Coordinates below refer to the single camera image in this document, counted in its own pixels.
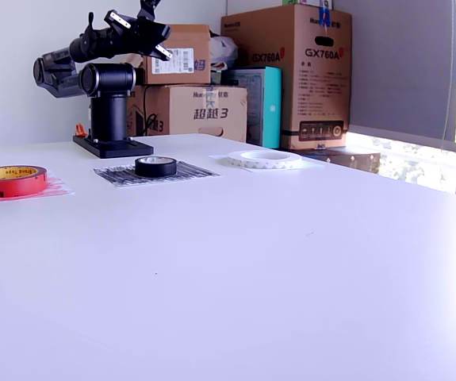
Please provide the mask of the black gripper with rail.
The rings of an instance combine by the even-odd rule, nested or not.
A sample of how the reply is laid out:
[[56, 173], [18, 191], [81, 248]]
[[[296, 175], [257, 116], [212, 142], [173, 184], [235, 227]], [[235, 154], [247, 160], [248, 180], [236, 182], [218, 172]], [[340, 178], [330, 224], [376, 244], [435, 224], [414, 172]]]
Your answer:
[[163, 47], [171, 27], [145, 16], [128, 17], [111, 10], [106, 14], [108, 53], [112, 56], [138, 54], [158, 60], [170, 60], [172, 53]]

